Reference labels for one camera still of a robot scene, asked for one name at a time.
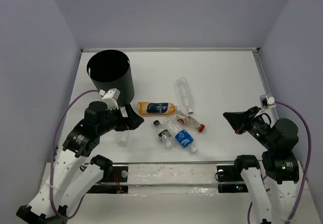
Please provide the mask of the orange tea bottle blue label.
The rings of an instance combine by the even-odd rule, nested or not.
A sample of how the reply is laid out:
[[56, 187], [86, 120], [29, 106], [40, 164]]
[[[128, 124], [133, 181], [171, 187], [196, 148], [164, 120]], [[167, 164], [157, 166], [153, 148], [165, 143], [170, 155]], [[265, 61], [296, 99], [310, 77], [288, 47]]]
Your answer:
[[147, 115], [172, 115], [179, 111], [179, 107], [170, 102], [153, 103], [139, 102], [137, 104], [138, 112], [142, 116]]

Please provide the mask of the clear bottle black cap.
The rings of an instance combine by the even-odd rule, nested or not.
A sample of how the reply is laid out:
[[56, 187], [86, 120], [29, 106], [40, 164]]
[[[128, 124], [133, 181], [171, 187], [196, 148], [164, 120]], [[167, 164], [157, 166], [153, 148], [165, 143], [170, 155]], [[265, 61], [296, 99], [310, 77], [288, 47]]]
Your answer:
[[153, 125], [156, 130], [157, 136], [164, 148], [168, 150], [175, 148], [173, 137], [165, 124], [162, 124], [159, 120], [155, 120], [153, 122]]

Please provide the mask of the clear bottle red cap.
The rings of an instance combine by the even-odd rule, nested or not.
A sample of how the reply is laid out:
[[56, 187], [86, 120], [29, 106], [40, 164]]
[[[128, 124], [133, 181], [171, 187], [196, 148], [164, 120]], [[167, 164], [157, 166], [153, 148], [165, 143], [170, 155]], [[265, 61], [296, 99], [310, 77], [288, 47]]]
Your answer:
[[203, 132], [205, 125], [198, 122], [195, 118], [185, 115], [182, 112], [177, 113], [176, 121], [184, 126], [195, 129], [197, 132]]

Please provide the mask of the clear bottle blue label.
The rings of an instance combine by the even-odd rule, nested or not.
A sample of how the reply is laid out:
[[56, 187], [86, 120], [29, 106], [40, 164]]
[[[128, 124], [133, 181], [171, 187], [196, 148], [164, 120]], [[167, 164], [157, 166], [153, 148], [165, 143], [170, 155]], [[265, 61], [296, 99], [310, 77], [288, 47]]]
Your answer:
[[182, 148], [195, 154], [198, 149], [194, 143], [193, 137], [183, 128], [182, 124], [178, 123], [174, 118], [168, 117], [165, 119], [164, 124], [173, 134], [174, 139], [181, 145]]

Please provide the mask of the clear bottle white cap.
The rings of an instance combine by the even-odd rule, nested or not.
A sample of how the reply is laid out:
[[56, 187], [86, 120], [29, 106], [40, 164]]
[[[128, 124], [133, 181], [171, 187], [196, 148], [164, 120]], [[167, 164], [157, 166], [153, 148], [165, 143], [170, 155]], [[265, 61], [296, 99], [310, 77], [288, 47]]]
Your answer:
[[194, 103], [187, 79], [178, 78], [176, 80], [176, 86], [183, 107], [185, 108], [187, 114], [192, 115], [194, 113]]

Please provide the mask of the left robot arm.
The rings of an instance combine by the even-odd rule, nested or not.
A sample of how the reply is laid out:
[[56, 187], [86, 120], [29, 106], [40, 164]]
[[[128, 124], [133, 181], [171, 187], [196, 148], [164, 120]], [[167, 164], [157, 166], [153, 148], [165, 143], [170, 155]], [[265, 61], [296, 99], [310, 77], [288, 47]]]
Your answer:
[[89, 160], [78, 178], [74, 177], [101, 136], [111, 130], [135, 130], [144, 122], [130, 105], [125, 109], [127, 117], [123, 117], [116, 104], [112, 108], [102, 101], [89, 104], [84, 118], [68, 134], [38, 194], [29, 204], [19, 207], [16, 215], [20, 219], [27, 223], [66, 223], [73, 218], [72, 211], [79, 209], [91, 187], [112, 175], [112, 161], [98, 154]]

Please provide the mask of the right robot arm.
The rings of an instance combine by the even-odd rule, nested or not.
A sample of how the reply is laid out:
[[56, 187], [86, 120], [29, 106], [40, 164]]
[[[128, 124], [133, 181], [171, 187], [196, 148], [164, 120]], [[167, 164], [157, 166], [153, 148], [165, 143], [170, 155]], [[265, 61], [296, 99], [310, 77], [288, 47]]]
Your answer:
[[266, 149], [261, 162], [254, 155], [237, 156], [232, 173], [246, 184], [257, 223], [289, 223], [304, 185], [292, 152], [299, 141], [298, 127], [286, 118], [271, 126], [264, 115], [265, 110], [257, 106], [223, 114], [236, 134], [247, 132]]

